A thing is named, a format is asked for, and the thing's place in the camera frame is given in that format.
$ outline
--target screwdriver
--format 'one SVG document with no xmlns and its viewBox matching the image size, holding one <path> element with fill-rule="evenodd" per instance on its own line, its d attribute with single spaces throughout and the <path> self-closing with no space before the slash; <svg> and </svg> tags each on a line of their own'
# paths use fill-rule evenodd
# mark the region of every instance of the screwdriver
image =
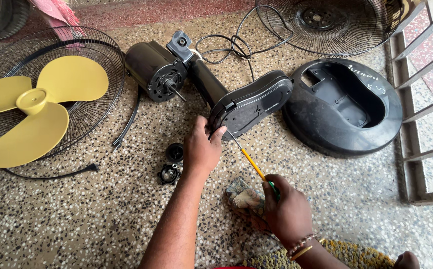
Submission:
<svg viewBox="0 0 433 269">
<path fill-rule="evenodd" d="M 238 147 L 240 147 L 241 152 L 243 152 L 243 154 L 245 155 L 245 157 L 248 159 L 249 163 L 251 164 L 251 166 L 253 168 L 255 168 L 256 172 L 259 174 L 259 176 L 261 177 L 261 179 L 263 181 L 267 181 L 265 178 L 265 175 L 263 175 L 263 173 L 261 173 L 261 170 L 258 168 L 258 166 L 256 166 L 255 162 L 253 162 L 253 160 L 251 159 L 251 157 L 248 155 L 248 153 L 246 152 L 246 150 L 240 145 L 240 143 L 238 143 L 238 140 L 235 138 L 235 136 L 233 136 L 233 134 L 227 130 L 227 132 L 231 135 L 231 137 L 233 138 L 233 140 L 237 143 Z M 274 186 L 273 182 L 271 181 L 267 181 L 269 183 L 269 185 L 273 188 L 273 191 L 276 194 L 276 200 L 279 201 L 280 195 L 281 193 L 279 192 L 279 189 L 277 187 Z"/>
</svg>

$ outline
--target person's left hand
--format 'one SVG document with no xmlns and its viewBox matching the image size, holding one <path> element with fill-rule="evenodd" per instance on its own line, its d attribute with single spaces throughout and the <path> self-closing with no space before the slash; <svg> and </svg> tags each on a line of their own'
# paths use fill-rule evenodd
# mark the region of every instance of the person's left hand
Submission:
<svg viewBox="0 0 433 269">
<path fill-rule="evenodd" d="M 198 116 L 193 129 L 184 139 L 184 173 L 208 175 L 220 161 L 221 138 L 226 132 L 226 126 L 216 130 L 208 141 L 210 131 L 206 128 L 208 120 Z"/>
</svg>

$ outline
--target white wire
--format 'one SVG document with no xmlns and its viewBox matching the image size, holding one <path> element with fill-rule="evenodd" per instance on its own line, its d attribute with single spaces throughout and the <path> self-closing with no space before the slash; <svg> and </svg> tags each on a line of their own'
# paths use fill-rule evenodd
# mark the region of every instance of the white wire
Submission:
<svg viewBox="0 0 433 269">
<path fill-rule="evenodd" d="M 198 51 L 196 51 L 196 49 L 189 48 L 189 50 L 190 50 L 191 52 L 193 52 L 193 54 L 198 55 L 198 57 L 200 57 L 200 60 L 203 60 L 203 57 L 201 57 L 201 54 L 200 54 Z"/>
</svg>

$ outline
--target yellow fan blade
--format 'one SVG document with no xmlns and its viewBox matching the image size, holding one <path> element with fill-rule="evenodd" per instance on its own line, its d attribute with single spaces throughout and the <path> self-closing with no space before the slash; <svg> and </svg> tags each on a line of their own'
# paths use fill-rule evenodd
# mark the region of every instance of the yellow fan blade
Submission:
<svg viewBox="0 0 433 269">
<path fill-rule="evenodd" d="M 27 76 L 0 78 L 0 112 L 16 108 L 19 95 L 32 89 L 32 81 Z"/>
<path fill-rule="evenodd" d="M 55 102 L 92 101 L 108 89 L 105 70 L 82 56 L 64 56 L 52 60 L 40 71 L 37 88 L 49 91 Z"/>
<path fill-rule="evenodd" d="M 53 149 L 69 126 L 65 107 L 47 102 L 0 138 L 0 168 L 32 162 Z"/>
</svg>

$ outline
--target tire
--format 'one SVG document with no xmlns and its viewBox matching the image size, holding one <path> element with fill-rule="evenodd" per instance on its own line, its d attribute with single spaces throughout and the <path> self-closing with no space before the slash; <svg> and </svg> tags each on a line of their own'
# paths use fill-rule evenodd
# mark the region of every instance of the tire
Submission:
<svg viewBox="0 0 433 269">
<path fill-rule="evenodd" d="M 19 31 L 27 21 L 27 0 L 0 0 L 0 40 Z"/>
</svg>

